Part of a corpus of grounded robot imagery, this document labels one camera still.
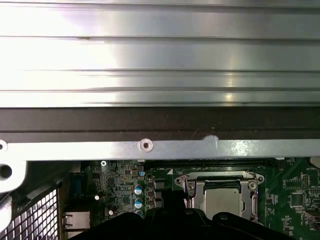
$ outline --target metal grille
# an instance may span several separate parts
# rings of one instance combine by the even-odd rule
[[[50,192],[16,217],[0,240],[58,240],[57,191]]]

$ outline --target green motherboard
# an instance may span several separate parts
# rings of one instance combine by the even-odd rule
[[[175,180],[188,173],[246,171],[263,176],[257,187],[257,221],[298,240],[320,236],[320,169],[307,158],[205,161],[92,161],[82,174],[85,192],[96,198],[91,210],[95,226],[121,213],[142,217],[161,207],[155,188],[181,190]]]

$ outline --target silver metal surface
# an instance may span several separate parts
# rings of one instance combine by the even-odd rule
[[[315,8],[319,1],[2,1],[0,108],[318,106]]]
[[[11,176],[0,176],[0,193],[10,192],[18,188],[25,180],[27,173],[27,162],[23,159],[9,160],[6,159],[6,152],[0,153],[0,167],[7,165],[11,168]]]
[[[292,11],[263,8],[3,4],[0,21],[9,23],[1,26],[2,36],[18,37],[320,37],[319,14],[308,11],[292,14]]]
[[[155,4],[155,5],[205,5],[238,7],[320,7],[317,0],[11,0],[11,3],[85,3],[85,4]]]
[[[150,152],[138,141],[8,143],[0,162],[19,166],[21,161],[63,160],[172,160],[224,158],[309,157],[320,154],[319,139],[153,141]]]
[[[0,216],[0,233],[2,233],[11,222],[12,197],[10,195],[7,195],[5,199],[0,202]]]

